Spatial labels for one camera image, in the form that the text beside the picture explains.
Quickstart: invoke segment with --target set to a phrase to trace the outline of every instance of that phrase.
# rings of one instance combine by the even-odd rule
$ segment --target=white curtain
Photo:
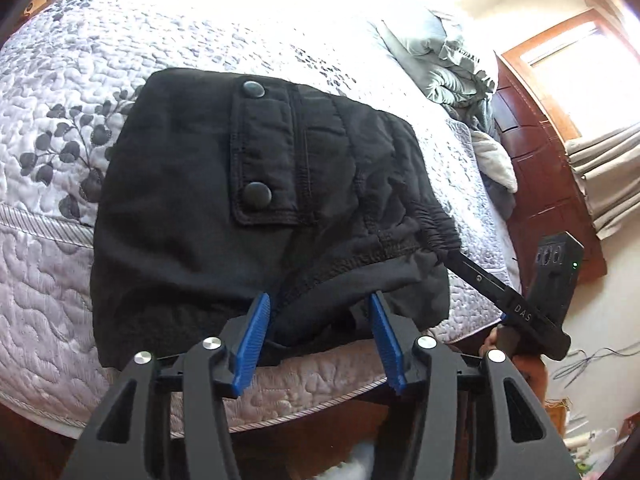
[[[640,123],[565,148],[600,240],[640,221]]]

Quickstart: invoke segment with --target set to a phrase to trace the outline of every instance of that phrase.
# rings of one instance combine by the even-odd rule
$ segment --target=metal screw
[[[207,350],[217,350],[222,346],[222,339],[219,337],[207,337],[203,342],[202,346]]]
[[[504,354],[504,352],[502,350],[498,350],[497,348],[489,350],[486,356],[494,363],[503,363],[507,360],[507,356]]]
[[[434,348],[434,346],[436,346],[437,344],[437,341],[433,337],[428,335],[423,335],[422,337],[418,338],[418,346],[420,348]]]
[[[151,352],[138,352],[133,356],[133,360],[139,365],[146,365],[151,361]]]

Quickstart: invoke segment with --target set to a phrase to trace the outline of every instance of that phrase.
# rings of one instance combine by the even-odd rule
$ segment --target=wooden headboard
[[[507,222],[524,291],[533,278],[538,241],[568,231],[584,245],[579,283],[607,273],[600,240],[574,180],[564,145],[538,102],[498,58],[498,90],[492,100],[502,143],[518,179],[516,207]]]

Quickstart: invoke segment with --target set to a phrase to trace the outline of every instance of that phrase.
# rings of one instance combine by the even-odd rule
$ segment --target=black fabric
[[[251,98],[242,83],[266,92]],[[271,202],[248,207],[243,189]],[[279,79],[168,69],[124,125],[102,188],[91,276],[101,364],[188,350],[272,298],[261,364],[370,337],[388,292],[418,328],[449,313],[436,254],[460,246],[405,121]]]

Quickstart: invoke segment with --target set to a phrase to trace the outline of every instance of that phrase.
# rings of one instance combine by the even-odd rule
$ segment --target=human hand
[[[489,337],[484,340],[484,344],[480,347],[480,357],[495,347],[498,341],[498,329],[491,330]],[[549,382],[549,376],[546,373],[546,366],[542,362],[540,356],[535,355],[515,355],[511,358],[511,362],[516,369],[524,376],[530,388],[536,394],[540,402],[544,403],[546,398],[546,387]]]

